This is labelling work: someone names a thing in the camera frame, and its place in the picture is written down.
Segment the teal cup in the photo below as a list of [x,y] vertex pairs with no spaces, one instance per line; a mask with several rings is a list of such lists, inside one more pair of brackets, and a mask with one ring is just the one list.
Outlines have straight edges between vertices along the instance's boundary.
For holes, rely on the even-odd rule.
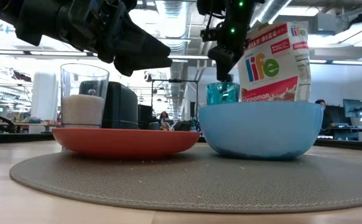
[[206,86],[207,105],[236,103],[239,101],[240,85],[236,83],[212,83]]

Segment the life logo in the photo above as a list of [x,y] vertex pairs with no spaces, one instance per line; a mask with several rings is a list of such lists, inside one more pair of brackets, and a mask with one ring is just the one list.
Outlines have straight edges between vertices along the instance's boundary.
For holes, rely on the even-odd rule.
[[307,32],[303,29],[300,29],[299,27],[296,27],[296,26],[292,26],[290,28],[290,30],[292,31],[292,36],[293,37],[297,37],[297,36],[300,36],[300,35],[307,35]]
[[279,73],[279,64],[275,59],[269,58],[265,60],[264,54],[258,54],[246,60],[248,68],[249,81],[255,82],[263,80],[265,76],[275,77]]

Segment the sugar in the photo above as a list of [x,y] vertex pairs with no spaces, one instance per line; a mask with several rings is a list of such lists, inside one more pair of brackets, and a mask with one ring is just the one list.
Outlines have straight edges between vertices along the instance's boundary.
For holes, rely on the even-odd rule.
[[102,123],[104,99],[91,95],[62,98],[62,123],[66,128],[99,128]]

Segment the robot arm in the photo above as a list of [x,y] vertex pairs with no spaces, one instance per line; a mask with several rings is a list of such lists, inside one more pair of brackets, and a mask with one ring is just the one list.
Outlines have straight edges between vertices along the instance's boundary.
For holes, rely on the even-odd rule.
[[[216,40],[208,56],[217,63],[217,79],[229,82],[228,72],[244,52],[246,33],[261,0],[198,0],[202,15],[225,19],[201,33]],[[0,0],[0,19],[16,28],[19,39],[40,44],[42,35],[98,54],[126,76],[135,70],[169,67],[170,48],[135,25],[128,12],[137,0]]]
[[0,19],[19,39],[40,44],[42,35],[98,54],[126,76],[169,67],[170,48],[135,25],[128,12],[137,0],[0,0]]
[[[198,0],[199,14],[209,15],[209,24],[200,32],[203,41],[217,41],[217,46],[208,51],[208,57],[217,64],[217,80],[232,82],[228,74],[243,56],[246,34],[257,3],[264,0]],[[225,19],[215,28],[209,28],[212,17]]]

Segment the white column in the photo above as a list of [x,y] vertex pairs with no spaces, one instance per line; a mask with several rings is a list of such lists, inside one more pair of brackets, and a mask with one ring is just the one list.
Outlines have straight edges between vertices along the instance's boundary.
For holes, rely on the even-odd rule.
[[[58,78],[56,70],[35,72],[30,115],[41,120],[56,120],[58,108]],[[29,133],[39,134],[45,128],[29,126]]]

